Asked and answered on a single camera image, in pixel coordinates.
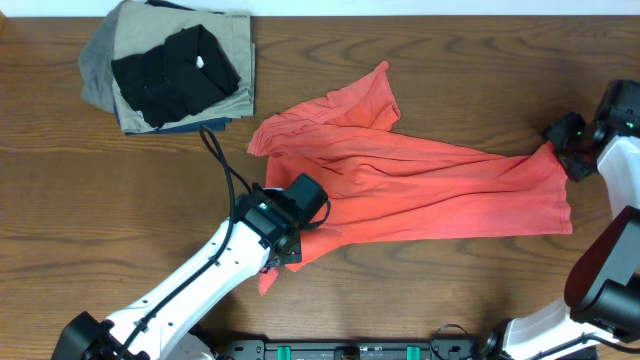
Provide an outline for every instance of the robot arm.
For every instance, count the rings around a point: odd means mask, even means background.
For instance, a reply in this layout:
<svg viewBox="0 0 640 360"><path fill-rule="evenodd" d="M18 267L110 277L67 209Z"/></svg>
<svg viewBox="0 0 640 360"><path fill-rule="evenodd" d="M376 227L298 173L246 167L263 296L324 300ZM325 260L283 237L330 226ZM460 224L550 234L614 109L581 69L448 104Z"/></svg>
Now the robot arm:
<svg viewBox="0 0 640 360"><path fill-rule="evenodd" d="M86 312L76 317L63 330L52 360L115 359L140 320L199 272L195 280L165 301L124 349L128 350L124 358L213 360L209 347L188 331L224 295L265 266L299 262L300 231L316 225L310 221L327 200L322 187L305 174L285 191L254 187L251 194L236 199L234 227L215 264L204 268L223 245L232 219L225 220L202 249L139 300L102 323Z"/></svg>
<svg viewBox="0 0 640 360"><path fill-rule="evenodd" d="M109 334L124 343L144 317L171 291L200 269L217 248L227 231L227 219L216 234L191 259L176 270L147 295L126 308L107 317L114 326ZM218 301L247 278L257 274L269 258L269 248L260 245L261 237L246 224L239 222L233 228L228 248L212 266L182 290L163 307L148 329L140 333L129 347L129 352L146 352L150 359L166 359L178 342ZM207 359L204 352L199 354Z"/></svg>
<svg viewBox="0 0 640 360"><path fill-rule="evenodd" d="M591 123L570 113L543 136L572 180L600 172L615 220L574 266L564 299L494 330L493 359L557 359L597 344L589 335L640 339L640 83L612 81Z"/></svg>

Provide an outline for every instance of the red cloth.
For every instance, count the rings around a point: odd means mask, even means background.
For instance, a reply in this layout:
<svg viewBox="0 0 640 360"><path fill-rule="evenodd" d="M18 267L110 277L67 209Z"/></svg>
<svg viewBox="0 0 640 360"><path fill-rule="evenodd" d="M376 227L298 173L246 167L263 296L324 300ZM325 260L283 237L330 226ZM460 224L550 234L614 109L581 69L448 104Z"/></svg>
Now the red cloth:
<svg viewBox="0 0 640 360"><path fill-rule="evenodd" d="M331 200L290 269L353 243L571 233L567 176L551 144L506 157L391 133L400 111L388 67L272 116L253 135L248 152L269 155L267 187L304 172ZM261 293L276 276L261 279Z"/></svg>

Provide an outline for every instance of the stack of folded clothes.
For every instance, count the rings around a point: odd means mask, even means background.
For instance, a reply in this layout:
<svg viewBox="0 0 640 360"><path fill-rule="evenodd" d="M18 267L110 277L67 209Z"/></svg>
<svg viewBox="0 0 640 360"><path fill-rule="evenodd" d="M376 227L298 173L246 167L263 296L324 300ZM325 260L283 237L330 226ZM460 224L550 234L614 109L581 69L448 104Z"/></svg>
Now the stack of folded clothes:
<svg viewBox="0 0 640 360"><path fill-rule="evenodd" d="M125 134L223 130L253 115L255 47L247 15L123 2L80 55L89 103Z"/></svg>

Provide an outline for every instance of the black shirt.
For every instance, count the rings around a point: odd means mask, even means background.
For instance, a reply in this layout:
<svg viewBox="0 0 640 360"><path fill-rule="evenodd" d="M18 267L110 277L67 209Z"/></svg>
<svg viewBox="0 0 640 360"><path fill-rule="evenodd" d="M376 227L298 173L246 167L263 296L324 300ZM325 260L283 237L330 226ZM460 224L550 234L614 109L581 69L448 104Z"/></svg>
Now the black shirt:
<svg viewBox="0 0 640 360"><path fill-rule="evenodd" d="M198 114L237 91L240 81L202 25L183 29L144 54L114 60L111 68L122 97L154 128Z"/></svg>

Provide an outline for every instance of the wooden table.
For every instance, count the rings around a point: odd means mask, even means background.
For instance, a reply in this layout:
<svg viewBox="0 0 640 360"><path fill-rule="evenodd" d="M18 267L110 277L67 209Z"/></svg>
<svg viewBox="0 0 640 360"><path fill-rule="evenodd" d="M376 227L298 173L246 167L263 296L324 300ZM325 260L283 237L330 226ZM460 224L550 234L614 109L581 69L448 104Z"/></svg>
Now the wooden table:
<svg viewBox="0 0 640 360"><path fill-rule="evenodd" d="M78 54L100 19L9 19L0 35L0 358L49 358L62 328L157 285L227 214L220 166L197 135L126 137L80 98ZM268 116L389 61L394 131L504 155L591 118L607 81L640 78L640 23L624 17L257 18L256 116L220 134L233 166ZM610 221L600 176L568 187L574 234L348 246L266 297L246 281L202 321L218 339L424 338L481 333L562 296ZM606 359L630 356L604 350Z"/></svg>

